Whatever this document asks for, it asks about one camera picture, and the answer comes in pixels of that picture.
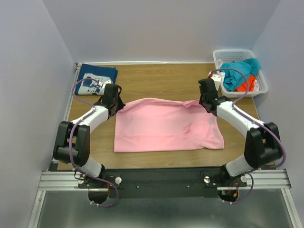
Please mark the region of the pink t-shirt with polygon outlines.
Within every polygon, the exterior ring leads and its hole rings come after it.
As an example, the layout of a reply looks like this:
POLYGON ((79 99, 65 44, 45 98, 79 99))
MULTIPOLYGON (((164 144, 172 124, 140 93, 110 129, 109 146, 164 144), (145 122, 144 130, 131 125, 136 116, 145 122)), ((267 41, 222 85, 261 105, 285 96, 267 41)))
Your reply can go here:
POLYGON ((116 114, 114 152, 222 150, 217 119, 198 100, 144 98, 116 114))

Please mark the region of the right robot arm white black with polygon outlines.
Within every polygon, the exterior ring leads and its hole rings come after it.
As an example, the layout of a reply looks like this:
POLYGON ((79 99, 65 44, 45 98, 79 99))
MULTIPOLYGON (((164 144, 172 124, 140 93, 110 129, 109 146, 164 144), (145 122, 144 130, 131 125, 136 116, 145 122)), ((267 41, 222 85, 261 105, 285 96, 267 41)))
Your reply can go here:
POLYGON ((220 167, 217 175, 220 183, 226 184, 247 171, 285 157, 276 124, 257 120, 239 109, 229 98, 219 97, 213 79, 202 79, 198 84, 199 104, 207 113, 230 123, 246 139, 244 154, 220 167))

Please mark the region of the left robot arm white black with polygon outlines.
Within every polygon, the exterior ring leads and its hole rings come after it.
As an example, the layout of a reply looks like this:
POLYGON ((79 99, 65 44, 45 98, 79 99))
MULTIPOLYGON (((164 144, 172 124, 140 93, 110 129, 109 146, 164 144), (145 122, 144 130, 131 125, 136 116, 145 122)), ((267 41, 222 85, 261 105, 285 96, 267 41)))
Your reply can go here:
POLYGON ((53 149, 54 159, 71 164, 77 171, 94 179, 103 178, 105 167, 90 156, 90 135, 125 106, 120 98, 122 89, 119 85, 103 84, 102 88, 103 94, 87 113, 71 122, 59 124, 53 149))

